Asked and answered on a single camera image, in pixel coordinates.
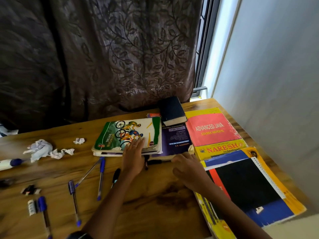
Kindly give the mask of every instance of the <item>black pen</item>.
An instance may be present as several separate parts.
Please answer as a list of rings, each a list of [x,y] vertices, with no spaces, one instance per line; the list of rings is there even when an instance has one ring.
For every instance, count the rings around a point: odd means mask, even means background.
[[[117,180],[118,180],[118,178],[119,178],[119,176],[120,176],[120,172],[121,172],[121,169],[115,170],[114,175],[113,175],[113,180],[112,180],[111,189],[113,188],[114,184],[117,182]]]

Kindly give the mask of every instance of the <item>person's left hand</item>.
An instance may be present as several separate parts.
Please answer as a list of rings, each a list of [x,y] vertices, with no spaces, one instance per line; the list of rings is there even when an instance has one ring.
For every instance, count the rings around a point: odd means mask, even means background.
[[[137,176],[144,168],[144,158],[142,157],[142,148],[145,138],[133,140],[127,145],[123,152],[122,172],[128,173],[133,177]]]

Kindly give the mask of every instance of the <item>pink book cover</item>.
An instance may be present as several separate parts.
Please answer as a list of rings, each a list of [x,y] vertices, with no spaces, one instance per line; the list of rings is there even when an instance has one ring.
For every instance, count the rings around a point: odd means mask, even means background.
[[[241,139],[239,133],[222,113],[190,117],[186,127],[196,147]]]

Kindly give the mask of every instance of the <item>book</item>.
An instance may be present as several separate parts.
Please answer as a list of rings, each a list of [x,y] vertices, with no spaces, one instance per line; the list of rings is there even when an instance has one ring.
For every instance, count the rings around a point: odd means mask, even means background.
[[[157,105],[165,126],[176,125],[187,121],[185,112],[177,96],[160,100]]]
[[[185,114],[188,119],[186,127],[200,160],[247,147],[218,107]]]
[[[254,147],[213,157],[202,164],[213,182],[260,227],[306,211]],[[195,196],[211,233],[217,238],[235,238],[218,208],[200,194],[195,193]]]
[[[107,122],[92,151],[96,156],[114,156],[123,153],[134,139],[145,137],[142,152],[159,153],[162,146],[160,117]]]
[[[150,160],[171,160],[176,154],[183,152],[194,153],[185,123],[162,127],[162,153],[153,154]]]

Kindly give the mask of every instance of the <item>curtain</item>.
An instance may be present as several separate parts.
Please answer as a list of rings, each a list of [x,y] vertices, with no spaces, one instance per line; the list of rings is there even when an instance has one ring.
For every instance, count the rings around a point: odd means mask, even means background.
[[[202,1],[46,0],[48,20],[38,0],[1,0],[0,121],[32,131],[188,102]]]

